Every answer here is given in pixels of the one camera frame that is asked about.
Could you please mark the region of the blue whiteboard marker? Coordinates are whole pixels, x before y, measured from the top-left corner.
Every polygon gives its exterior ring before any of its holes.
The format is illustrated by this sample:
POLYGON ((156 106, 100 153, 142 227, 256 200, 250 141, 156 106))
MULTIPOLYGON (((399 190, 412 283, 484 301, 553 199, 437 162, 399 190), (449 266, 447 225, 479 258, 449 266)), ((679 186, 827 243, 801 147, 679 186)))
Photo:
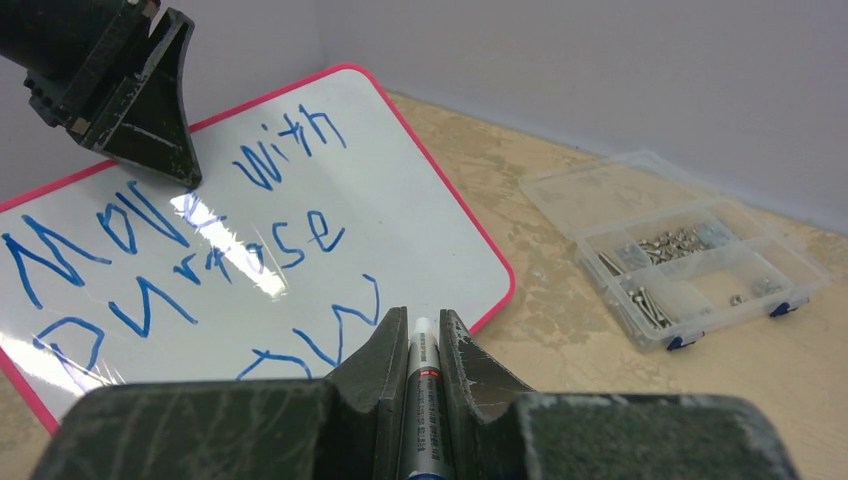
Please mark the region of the blue whiteboard marker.
POLYGON ((434 322, 414 322, 407 361, 399 479, 453 479, 455 466, 434 322))

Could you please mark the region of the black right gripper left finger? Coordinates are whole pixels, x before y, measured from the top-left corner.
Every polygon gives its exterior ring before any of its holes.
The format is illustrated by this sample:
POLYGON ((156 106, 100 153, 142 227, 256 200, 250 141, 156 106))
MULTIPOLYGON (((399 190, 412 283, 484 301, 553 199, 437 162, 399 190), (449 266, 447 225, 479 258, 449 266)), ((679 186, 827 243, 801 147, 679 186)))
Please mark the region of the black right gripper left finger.
POLYGON ((102 387, 67 413, 36 479, 392 479, 408 351, 403 307, 313 380, 102 387))

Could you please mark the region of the red framed whiteboard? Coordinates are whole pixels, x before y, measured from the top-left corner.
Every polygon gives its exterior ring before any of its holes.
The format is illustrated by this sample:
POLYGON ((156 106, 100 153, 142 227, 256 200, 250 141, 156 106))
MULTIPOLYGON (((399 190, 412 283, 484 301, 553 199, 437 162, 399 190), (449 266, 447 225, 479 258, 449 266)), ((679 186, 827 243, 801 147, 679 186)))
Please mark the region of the red framed whiteboard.
POLYGON ((480 329, 515 275, 365 68, 197 123, 188 189, 107 160, 1 205, 1 369, 54 431, 122 383, 317 377, 386 310, 480 329))

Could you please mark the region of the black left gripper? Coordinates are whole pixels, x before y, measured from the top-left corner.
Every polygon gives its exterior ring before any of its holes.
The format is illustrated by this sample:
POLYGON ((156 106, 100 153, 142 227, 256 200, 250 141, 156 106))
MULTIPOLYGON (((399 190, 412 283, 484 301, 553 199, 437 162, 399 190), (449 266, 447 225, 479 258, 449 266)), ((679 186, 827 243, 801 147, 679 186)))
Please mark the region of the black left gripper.
POLYGON ((1 55, 27 71, 29 104, 81 147, 202 181, 182 95, 194 22, 158 1, 4 1, 1 55))

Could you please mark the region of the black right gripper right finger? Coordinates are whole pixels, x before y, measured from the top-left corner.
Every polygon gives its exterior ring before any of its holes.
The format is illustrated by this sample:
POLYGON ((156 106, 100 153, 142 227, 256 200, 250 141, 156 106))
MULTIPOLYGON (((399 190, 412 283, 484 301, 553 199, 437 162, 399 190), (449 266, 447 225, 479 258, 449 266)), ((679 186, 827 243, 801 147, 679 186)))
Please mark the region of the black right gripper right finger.
POLYGON ((458 314, 439 319, 460 479, 795 479, 771 422, 711 394, 542 392, 489 355, 458 314))

